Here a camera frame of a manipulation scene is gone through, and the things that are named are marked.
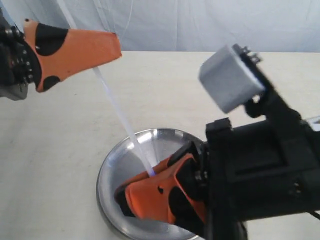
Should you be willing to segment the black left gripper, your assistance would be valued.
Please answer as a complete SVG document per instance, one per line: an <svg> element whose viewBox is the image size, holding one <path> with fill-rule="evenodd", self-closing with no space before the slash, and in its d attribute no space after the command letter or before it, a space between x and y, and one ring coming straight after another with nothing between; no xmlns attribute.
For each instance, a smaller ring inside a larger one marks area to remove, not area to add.
<svg viewBox="0 0 320 240"><path fill-rule="evenodd" d="M28 18L23 30L0 12L0 96L12 101L26 99L31 83L45 92L122 56L114 32L60 28Z"/></svg>

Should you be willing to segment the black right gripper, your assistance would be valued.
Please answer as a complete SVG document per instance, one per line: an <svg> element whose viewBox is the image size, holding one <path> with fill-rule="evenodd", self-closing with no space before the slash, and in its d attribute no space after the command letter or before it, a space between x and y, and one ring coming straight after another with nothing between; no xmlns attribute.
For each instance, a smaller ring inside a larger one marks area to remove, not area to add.
<svg viewBox="0 0 320 240"><path fill-rule="evenodd" d="M208 123L196 178L207 188L207 240L245 240L245 223L320 209L320 121Z"/></svg>

